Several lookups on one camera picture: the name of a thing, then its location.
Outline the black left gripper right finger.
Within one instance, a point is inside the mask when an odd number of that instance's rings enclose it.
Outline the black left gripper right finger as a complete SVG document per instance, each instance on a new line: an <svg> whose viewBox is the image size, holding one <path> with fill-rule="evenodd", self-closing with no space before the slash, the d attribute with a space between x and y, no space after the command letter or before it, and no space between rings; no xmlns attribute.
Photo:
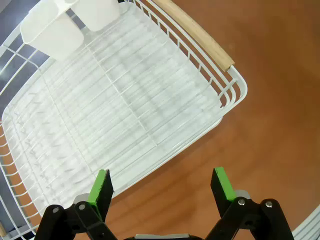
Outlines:
<svg viewBox="0 0 320 240"><path fill-rule="evenodd" d="M260 203L236 196L223 167L212 171L211 191L220 220L207 240L233 240L240 229L249 230L256 240L293 240L293 234L279 202L272 198Z"/></svg>

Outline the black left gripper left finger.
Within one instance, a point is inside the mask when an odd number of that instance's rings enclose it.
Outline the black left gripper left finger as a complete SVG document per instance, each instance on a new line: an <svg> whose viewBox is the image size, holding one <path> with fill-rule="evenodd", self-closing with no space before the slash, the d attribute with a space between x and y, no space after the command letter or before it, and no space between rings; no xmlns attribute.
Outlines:
<svg viewBox="0 0 320 240"><path fill-rule="evenodd" d="M110 171L101 169L87 200L73 203L68 208L49 205L35 234L36 240L73 240L86 233L91 240L115 240L105 220L114 193Z"/></svg>

